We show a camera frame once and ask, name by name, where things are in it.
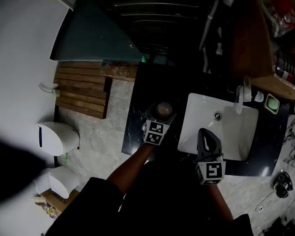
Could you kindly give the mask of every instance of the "soap dish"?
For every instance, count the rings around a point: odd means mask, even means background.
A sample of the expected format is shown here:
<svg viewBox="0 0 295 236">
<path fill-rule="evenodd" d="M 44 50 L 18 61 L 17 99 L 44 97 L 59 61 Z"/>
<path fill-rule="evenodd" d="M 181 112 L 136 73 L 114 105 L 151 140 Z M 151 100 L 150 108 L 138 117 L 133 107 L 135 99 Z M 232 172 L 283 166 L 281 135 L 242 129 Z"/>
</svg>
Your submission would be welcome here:
<svg viewBox="0 0 295 236">
<path fill-rule="evenodd" d="M 264 107 L 268 109 L 271 113 L 276 115 L 279 112 L 280 102 L 277 98 L 275 98 L 272 94 L 268 94 L 265 98 Z"/>
</svg>

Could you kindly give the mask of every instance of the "countertop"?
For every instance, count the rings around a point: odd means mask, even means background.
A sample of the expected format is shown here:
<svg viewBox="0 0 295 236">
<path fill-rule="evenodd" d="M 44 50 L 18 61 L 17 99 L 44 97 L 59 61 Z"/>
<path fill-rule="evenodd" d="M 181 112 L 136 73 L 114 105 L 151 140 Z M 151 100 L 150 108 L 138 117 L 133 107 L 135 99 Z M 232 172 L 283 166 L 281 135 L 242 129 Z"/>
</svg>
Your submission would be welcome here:
<svg viewBox="0 0 295 236">
<path fill-rule="evenodd" d="M 142 144 L 141 127 L 145 122 L 144 113 L 153 103 L 169 102 L 177 113 L 158 154 L 170 160 L 181 160 L 196 155 L 177 150 L 183 124 L 188 95 L 203 94 L 233 102 L 234 94 L 227 91 L 225 78 L 214 77 L 197 68 L 177 68 L 173 66 L 140 63 L 132 93 L 129 114 L 123 139 L 122 152 L 132 155 Z M 255 137 L 247 161 L 225 160 L 227 175 L 270 176 L 279 157 L 286 131 L 289 103 L 280 99 L 278 114 L 273 115 L 263 107 L 263 103 L 244 103 L 259 110 Z"/>
</svg>

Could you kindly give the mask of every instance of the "marble floor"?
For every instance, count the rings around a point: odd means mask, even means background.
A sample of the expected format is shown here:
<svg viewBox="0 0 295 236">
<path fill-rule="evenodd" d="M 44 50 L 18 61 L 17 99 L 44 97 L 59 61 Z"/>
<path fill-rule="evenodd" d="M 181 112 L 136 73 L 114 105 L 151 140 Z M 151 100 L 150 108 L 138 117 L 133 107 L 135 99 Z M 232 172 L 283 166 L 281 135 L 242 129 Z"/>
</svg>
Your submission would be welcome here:
<svg viewBox="0 0 295 236">
<path fill-rule="evenodd" d="M 107 178 L 109 174 L 123 163 L 129 155 L 121 153 L 128 109 L 134 83 L 114 80 L 108 104 L 107 118 L 100 120 L 59 108 L 60 121 L 73 126 L 80 134 L 80 149 L 68 154 L 64 165 L 80 178 L 81 190 L 90 177 Z M 289 123 L 295 116 L 290 116 Z M 288 172 L 292 178 L 294 190 L 285 199 L 279 199 L 270 187 L 272 177 L 237 177 L 225 176 L 218 184 L 232 214 L 237 217 L 248 213 L 255 236 L 262 229 L 268 228 L 278 217 L 286 215 L 289 221 L 295 218 L 295 168 L 287 164 L 291 154 L 290 143 L 282 147 L 275 176 L 280 170 Z"/>
</svg>

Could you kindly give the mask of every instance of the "white sink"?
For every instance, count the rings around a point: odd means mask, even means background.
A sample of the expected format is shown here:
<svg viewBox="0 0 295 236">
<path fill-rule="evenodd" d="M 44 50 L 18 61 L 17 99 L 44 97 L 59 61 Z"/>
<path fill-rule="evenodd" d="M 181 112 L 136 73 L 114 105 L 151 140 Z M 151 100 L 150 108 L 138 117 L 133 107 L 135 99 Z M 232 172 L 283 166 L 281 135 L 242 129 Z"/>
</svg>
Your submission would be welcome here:
<svg viewBox="0 0 295 236">
<path fill-rule="evenodd" d="M 239 115 L 233 111 L 233 102 L 191 93 L 178 150 L 197 154 L 199 129 L 206 128 L 221 140 L 225 159 L 245 161 L 255 135 L 258 115 L 257 109 L 246 106 Z"/>
</svg>

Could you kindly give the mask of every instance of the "wooden board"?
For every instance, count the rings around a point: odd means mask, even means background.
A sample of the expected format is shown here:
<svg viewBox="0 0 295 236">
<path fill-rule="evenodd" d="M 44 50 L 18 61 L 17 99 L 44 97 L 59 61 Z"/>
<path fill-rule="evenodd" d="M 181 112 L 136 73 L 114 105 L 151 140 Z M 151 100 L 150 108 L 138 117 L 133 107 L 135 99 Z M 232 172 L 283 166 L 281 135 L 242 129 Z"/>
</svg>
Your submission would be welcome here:
<svg viewBox="0 0 295 236">
<path fill-rule="evenodd" d="M 60 88 L 60 91 L 73 92 L 73 93 L 93 96 L 96 98 L 106 99 L 107 97 L 107 92 L 95 91 L 95 90 L 90 90 L 86 88 L 75 88 L 75 87 L 64 86 L 64 85 L 59 85 L 59 88 Z"/>
<path fill-rule="evenodd" d="M 78 106 L 81 108 L 94 110 L 94 111 L 101 112 L 101 113 L 103 113 L 105 110 L 104 106 L 100 106 L 97 104 L 93 104 L 93 103 L 89 103 L 89 102 L 85 102 L 85 101 L 81 101 L 81 100 L 76 100 L 76 99 L 72 99 L 72 98 L 67 98 L 67 97 L 63 97 L 63 96 L 57 97 L 57 101 L 68 103 L 68 104 Z"/>
<path fill-rule="evenodd" d="M 266 91 L 274 89 L 272 92 L 274 95 L 295 100 L 295 86 L 277 75 L 254 78 L 251 80 L 251 84 Z"/>
<path fill-rule="evenodd" d="M 137 63 L 104 60 L 100 75 L 116 80 L 134 82 L 137 76 L 137 70 Z"/>
<path fill-rule="evenodd" d="M 86 102 L 94 103 L 94 104 L 101 105 L 101 106 L 106 105 L 106 99 L 96 98 L 93 96 L 78 94 L 78 93 L 74 93 L 74 92 L 67 92 L 67 91 L 61 90 L 60 96 L 72 98 L 72 99 L 77 99 L 77 100 L 81 100 L 81 101 L 86 101 Z"/>
<path fill-rule="evenodd" d="M 81 74 L 66 74 L 66 73 L 56 73 L 55 79 L 84 81 L 84 82 L 92 82 L 92 83 L 98 83 L 98 84 L 105 84 L 105 81 L 106 81 L 105 77 L 81 75 Z"/>
<path fill-rule="evenodd" d="M 61 102 L 58 100 L 56 100 L 56 105 L 59 107 L 63 107 L 63 108 L 87 115 L 87 116 L 93 116 L 93 117 L 100 118 L 100 119 L 104 118 L 104 113 L 97 112 L 97 111 L 90 110 L 90 109 L 86 109 L 86 108 L 81 108 L 81 107 L 74 106 L 74 105 L 71 105 L 71 104 L 68 104 L 65 102 Z"/>
<path fill-rule="evenodd" d="M 101 76 L 99 69 L 91 68 L 71 68 L 71 67 L 58 67 L 56 73 L 69 73 L 69 74 L 84 74 L 92 76 Z"/>
<path fill-rule="evenodd" d="M 102 62 L 59 62 L 58 63 L 58 67 L 100 69 L 101 66 L 102 66 Z"/>
<path fill-rule="evenodd" d="M 104 91 L 104 84 L 96 84 L 96 83 L 72 81 L 72 80 L 62 80 L 62 79 L 54 79 L 54 83 L 58 85 L 65 85 L 65 86 L 71 86 L 76 88 Z"/>
</svg>

